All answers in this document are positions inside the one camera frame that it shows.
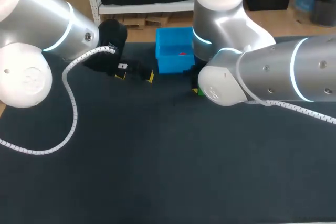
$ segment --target blue container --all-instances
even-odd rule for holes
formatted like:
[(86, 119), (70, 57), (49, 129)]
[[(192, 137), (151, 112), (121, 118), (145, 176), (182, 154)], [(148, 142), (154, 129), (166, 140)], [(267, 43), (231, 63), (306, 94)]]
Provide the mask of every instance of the blue container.
[(156, 30), (156, 59), (159, 73), (182, 73), (195, 65), (193, 28), (172, 27)]

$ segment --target black mat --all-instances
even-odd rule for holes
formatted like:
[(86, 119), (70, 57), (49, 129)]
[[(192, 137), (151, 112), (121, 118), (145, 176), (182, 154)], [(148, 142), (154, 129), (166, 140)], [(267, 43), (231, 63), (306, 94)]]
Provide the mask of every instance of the black mat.
[[(124, 53), (155, 66), (154, 44)], [(47, 59), (48, 98), (0, 119), (13, 144), (51, 148), (71, 127), (65, 64)], [(179, 75), (151, 86), (77, 66), (69, 83), (79, 124), (64, 148), (0, 146), (1, 224), (336, 221), (336, 126), (281, 108), (221, 108)], [(301, 105), (336, 116), (334, 103)]]

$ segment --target yellow object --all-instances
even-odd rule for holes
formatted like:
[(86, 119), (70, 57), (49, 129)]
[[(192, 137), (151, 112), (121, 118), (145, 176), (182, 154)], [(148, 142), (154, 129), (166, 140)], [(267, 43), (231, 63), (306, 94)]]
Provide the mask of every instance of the yellow object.
[(149, 78), (149, 80), (147, 80), (149, 83), (153, 83), (153, 80), (154, 80), (154, 72), (152, 70), (152, 73), (151, 73), (151, 77)]
[(126, 73), (125, 73), (125, 75), (124, 75), (123, 78), (121, 78), (121, 77), (119, 77), (119, 76), (117, 76), (117, 75), (115, 75), (115, 77), (118, 78), (118, 79), (124, 80), (124, 79), (126, 78)]

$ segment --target wooden pallet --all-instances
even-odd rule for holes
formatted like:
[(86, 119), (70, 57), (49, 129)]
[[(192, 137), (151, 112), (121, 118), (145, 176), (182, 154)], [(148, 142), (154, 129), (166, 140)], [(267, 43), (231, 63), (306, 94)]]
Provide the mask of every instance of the wooden pallet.
[(104, 19), (114, 18), (128, 29), (143, 30), (145, 27), (165, 27), (171, 13), (107, 14)]

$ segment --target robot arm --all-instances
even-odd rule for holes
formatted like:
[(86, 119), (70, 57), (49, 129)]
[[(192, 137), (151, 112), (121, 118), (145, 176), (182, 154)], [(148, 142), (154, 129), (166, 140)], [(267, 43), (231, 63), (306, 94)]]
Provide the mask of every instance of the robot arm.
[(42, 51), (72, 61), (98, 41), (98, 27), (64, 0), (0, 0), (0, 100), (37, 105), (52, 83)]
[(198, 76), (205, 95), (222, 106), (256, 99), (336, 101), (336, 38), (275, 45), (242, 1), (196, 0), (193, 43), (196, 57), (207, 62)]

